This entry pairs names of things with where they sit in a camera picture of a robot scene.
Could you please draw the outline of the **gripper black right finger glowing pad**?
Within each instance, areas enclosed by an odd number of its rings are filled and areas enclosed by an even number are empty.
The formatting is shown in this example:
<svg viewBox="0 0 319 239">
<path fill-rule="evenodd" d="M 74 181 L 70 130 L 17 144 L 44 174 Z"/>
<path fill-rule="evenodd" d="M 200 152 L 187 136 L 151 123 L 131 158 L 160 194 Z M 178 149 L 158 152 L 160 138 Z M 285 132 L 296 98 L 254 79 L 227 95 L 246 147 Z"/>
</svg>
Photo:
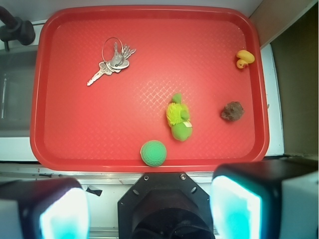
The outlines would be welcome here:
<svg viewBox="0 0 319 239">
<path fill-rule="evenodd" d="M 316 239 L 319 164 L 273 159 L 219 165 L 210 192 L 214 226 L 223 239 Z"/>
</svg>

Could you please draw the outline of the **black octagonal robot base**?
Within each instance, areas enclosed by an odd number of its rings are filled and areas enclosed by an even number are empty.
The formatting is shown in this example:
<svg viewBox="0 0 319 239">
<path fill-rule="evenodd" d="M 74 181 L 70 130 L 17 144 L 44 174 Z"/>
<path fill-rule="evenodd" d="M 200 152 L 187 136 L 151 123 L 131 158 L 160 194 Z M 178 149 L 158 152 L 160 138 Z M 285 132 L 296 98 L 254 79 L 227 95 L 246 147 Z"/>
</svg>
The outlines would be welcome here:
<svg viewBox="0 0 319 239">
<path fill-rule="evenodd" d="M 121 239 L 213 239 L 209 195 L 186 173 L 144 174 L 118 201 Z"/>
</svg>

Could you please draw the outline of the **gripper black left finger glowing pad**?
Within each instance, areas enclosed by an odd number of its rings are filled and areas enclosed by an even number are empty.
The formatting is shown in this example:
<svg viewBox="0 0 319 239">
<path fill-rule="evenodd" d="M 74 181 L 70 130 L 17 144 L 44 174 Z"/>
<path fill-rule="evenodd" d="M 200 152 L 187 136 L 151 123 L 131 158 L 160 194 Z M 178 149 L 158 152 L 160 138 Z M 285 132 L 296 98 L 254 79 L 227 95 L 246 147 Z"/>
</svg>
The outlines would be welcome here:
<svg viewBox="0 0 319 239">
<path fill-rule="evenodd" d="M 86 191 L 73 178 L 0 184 L 2 239 L 87 239 Z"/>
</svg>

